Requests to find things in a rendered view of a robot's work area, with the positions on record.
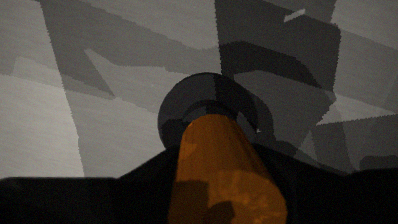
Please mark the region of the orange cylinder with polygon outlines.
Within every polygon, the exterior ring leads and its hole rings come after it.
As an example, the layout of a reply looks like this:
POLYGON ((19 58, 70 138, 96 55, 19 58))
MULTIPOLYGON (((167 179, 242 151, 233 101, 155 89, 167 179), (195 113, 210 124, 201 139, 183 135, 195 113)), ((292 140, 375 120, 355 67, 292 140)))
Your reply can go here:
POLYGON ((235 120, 201 116, 182 135, 169 224, 286 224, 285 199, 235 120))

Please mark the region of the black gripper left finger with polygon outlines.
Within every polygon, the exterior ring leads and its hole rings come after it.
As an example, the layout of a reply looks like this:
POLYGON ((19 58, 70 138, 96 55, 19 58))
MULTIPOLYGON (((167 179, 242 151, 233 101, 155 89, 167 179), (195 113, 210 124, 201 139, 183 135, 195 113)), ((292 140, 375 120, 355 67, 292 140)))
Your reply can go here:
POLYGON ((119 178, 0 179, 0 224, 169 224, 180 147, 119 178))

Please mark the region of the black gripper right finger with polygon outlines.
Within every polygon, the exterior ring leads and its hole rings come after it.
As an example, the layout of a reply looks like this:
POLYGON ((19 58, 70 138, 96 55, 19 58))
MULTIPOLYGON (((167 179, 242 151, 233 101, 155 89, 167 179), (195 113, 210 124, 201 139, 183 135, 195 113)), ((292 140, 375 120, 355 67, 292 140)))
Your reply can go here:
POLYGON ((252 143, 287 207, 286 224, 374 224, 385 205, 398 205, 398 168, 337 175, 252 143))

